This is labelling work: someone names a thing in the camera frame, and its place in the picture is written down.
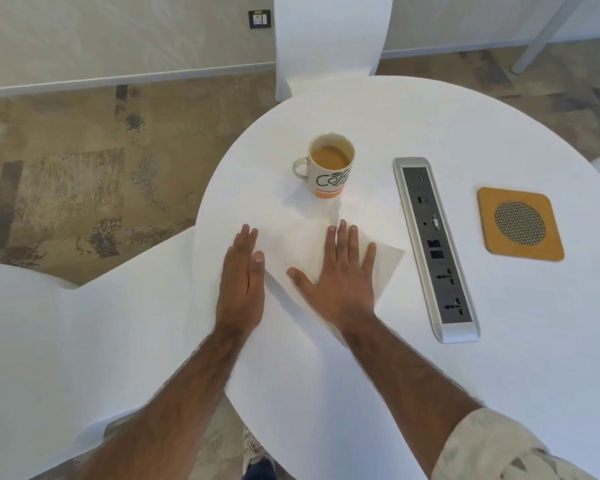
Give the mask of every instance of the table top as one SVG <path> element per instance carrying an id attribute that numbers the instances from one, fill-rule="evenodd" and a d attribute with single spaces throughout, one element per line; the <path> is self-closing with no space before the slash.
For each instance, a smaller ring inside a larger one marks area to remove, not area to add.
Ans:
<path id="1" fill-rule="evenodd" d="M 600 477 L 600 175 L 540 123 L 444 82 L 369 77 L 320 86 L 266 113 L 236 140 L 198 214 L 194 272 L 208 284 L 196 319 L 213 320 L 227 246 L 244 222 L 261 232 L 320 213 L 291 163 L 316 134 L 341 133 L 356 161 L 341 199 L 371 237 L 408 250 L 378 316 L 489 407 L 552 453 Z M 433 336 L 392 161 L 427 158 L 481 327 L 479 342 Z M 478 188 L 549 197 L 565 259 L 484 247 Z M 264 318 L 227 387 L 236 411 L 298 480 L 424 478 L 350 351 L 267 277 Z"/>

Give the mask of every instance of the hand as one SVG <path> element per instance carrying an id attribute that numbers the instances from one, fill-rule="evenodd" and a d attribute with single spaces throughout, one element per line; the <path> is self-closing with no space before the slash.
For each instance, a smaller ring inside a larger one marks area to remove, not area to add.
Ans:
<path id="1" fill-rule="evenodd" d="M 295 267 L 287 274 L 304 295 L 309 305 L 322 318 L 344 332 L 356 318 L 375 316 L 374 289 L 371 277 L 376 261 L 376 243 L 369 244 L 365 260 L 360 266 L 358 228 L 351 226 L 347 237 L 347 223 L 340 221 L 338 245 L 335 242 L 336 226 L 327 229 L 322 272 L 317 284 Z"/>
<path id="2" fill-rule="evenodd" d="M 229 327 L 251 333 L 264 311 L 264 254 L 253 252 L 258 230 L 247 224 L 235 235 L 224 256 L 216 328 Z"/>

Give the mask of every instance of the coffee mug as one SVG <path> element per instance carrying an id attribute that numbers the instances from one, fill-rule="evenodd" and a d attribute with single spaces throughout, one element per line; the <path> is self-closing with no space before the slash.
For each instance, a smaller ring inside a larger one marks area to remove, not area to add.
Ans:
<path id="1" fill-rule="evenodd" d="M 308 156 L 298 158 L 291 170 L 316 197 L 332 198 L 344 189 L 355 156 L 353 144 L 343 135 L 322 133 L 312 139 Z M 298 173 L 300 165 L 306 165 L 306 175 Z"/>

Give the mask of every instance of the white napkin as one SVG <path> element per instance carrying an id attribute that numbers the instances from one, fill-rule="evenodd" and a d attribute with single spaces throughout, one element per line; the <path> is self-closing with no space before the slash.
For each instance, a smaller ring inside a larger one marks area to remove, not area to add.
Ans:
<path id="1" fill-rule="evenodd" d="M 336 327 L 323 320 L 309 306 L 294 282 L 287 275 L 288 268 L 293 266 L 302 270 L 312 282 L 318 281 L 322 270 L 327 227 L 332 224 L 337 225 L 340 221 L 339 218 L 335 217 L 304 219 L 299 221 L 298 224 L 279 232 L 263 232 L 260 229 L 258 248 L 263 250 L 265 254 L 267 272 L 279 282 L 280 286 L 299 306 L 323 323 L 343 345 L 346 345 Z M 377 245 L 373 273 L 374 302 L 377 305 L 394 271 L 400 264 L 404 250 L 372 239 L 362 229 L 358 231 L 358 238 L 360 241 L 360 262 L 365 257 L 369 243 L 375 242 Z"/>

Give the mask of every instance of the forearm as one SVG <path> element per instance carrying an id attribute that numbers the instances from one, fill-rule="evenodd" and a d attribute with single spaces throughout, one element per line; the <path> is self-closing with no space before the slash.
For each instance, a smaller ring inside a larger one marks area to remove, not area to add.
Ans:
<path id="1" fill-rule="evenodd" d="M 345 341 L 384 398 L 420 467 L 431 477 L 451 432 L 481 405 L 375 316 L 349 322 L 342 331 Z"/>
<path id="2" fill-rule="evenodd" d="M 248 334 L 216 328 L 80 480 L 185 480 Z"/>

